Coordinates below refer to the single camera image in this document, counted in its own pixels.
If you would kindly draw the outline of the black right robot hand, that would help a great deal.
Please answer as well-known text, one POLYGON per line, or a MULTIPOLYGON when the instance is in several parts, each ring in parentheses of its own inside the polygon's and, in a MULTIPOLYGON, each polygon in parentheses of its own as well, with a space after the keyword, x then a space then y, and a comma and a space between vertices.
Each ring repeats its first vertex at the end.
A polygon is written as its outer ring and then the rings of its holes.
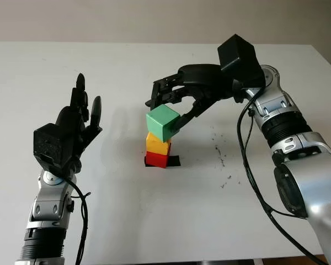
POLYGON ((180 103, 184 97, 195 99, 193 107, 175 121, 170 127, 171 131, 180 130, 219 100, 233 98, 237 103, 244 100, 242 84, 231 76, 227 77, 219 65, 192 64, 154 81, 151 99, 145 105, 153 110, 162 104, 180 103))

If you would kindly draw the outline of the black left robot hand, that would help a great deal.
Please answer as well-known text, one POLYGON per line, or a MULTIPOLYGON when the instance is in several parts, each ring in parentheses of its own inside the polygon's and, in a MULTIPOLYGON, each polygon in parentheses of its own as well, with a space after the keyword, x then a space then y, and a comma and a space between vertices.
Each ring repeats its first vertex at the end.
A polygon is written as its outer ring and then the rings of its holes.
POLYGON ((100 96, 95 97, 92 110, 88 110, 85 77, 80 73, 76 86, 72 89, 70 105, 60 111, 56 120, 56 125, 61 129, 63 136, 59 165, 64 172, 81 171, 82 153, 102 131, 99 125, 101 114, 100 96))

